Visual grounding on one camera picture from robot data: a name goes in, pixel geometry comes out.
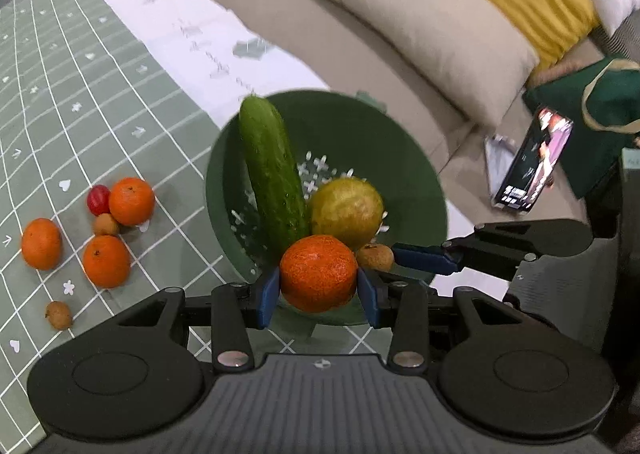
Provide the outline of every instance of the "smartphone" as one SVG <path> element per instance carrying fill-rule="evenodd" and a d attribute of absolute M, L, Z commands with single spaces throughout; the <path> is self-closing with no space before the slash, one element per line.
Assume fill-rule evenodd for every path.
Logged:
<path fill-rule="evenodd" d="M 545 186 L 574 123 L 548 107 L 534 114 L 527 135 L 500 187 L 492 193 L 500 208 L 529 212 Z"/>

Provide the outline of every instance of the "red cherry tomato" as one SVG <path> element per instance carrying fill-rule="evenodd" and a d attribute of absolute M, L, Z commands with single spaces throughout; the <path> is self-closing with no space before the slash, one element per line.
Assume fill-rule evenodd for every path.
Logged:
<path fill-rule="evenodd" d="M 104 185 L 95 185 L 89 190 L 89 195 L 86 197 L 86 205 L 96 217 L 109 213 L 109 194 L 109 189 Z"/>

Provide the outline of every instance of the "white star pattern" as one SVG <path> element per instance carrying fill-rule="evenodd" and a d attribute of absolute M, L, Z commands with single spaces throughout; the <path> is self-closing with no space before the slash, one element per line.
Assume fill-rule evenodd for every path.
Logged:
<path fill-rule="evenodd" d="M 71 280 L 66 281 L 62 286 L 65 289 L 65 295 L 74 294 L 75 285 L 71 284 Z"/>

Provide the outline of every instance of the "sofa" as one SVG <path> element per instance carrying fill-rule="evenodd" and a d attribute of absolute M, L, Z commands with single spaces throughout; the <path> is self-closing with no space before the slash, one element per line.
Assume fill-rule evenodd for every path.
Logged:
<path fill-rule="evenodd" d="M 516 218 L 587 220 L 584 202 L 575 198 L 559 166 L 553 187 L 545 189 L 528 214 L 494 209 L 484 159 L 487 130 L 448 101 L 377 31 L 344 8 L 328 0 L 214 1 L 233 10 L 252 31 L 302 59 L 333 90 L 364 91 L 386 104 L 387 114 L 429 157 L 446 197 L 473 223 Z M 565 58 L 577 57 L 589 64 L 602 56 L 591 39 L 584 39 Z M 497 132 L 519 142 L 530 120 L 518 95 Z"/>

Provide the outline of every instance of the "beige cushion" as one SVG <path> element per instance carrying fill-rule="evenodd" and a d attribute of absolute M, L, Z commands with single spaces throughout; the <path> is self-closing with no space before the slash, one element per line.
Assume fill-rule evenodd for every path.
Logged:
<path fill-rule="evenodd" d="M 498 133 L 516 142 L 524 140 L 531 114 L 521 98 L 513 102 L 504 116 Z M 554 219 L 568 217 L 587 221 L 583 202 L 575 198 L 560 166 L 553 172 L 554 185 L 540 194 L 533 209 L 517 219 Z M 449 199 L 473 224 L 514 220 L 513 212 L 491 206 L 484 157 L 484 134 L 474 130 L 440 173 L 440 183 Z"/>
<path fill-rule="evenodd" d="M 538 57 L 488 0 L 333 0 L 379 31 L 475 122 L 496 127 Z"/>
<path fill-rule="evenodd" d="M 441 170 L 473 123 L 386 40 L 327 0 L 215 0 L 252 31 L 300 58 L 332 89 L 365 91 Z"/>

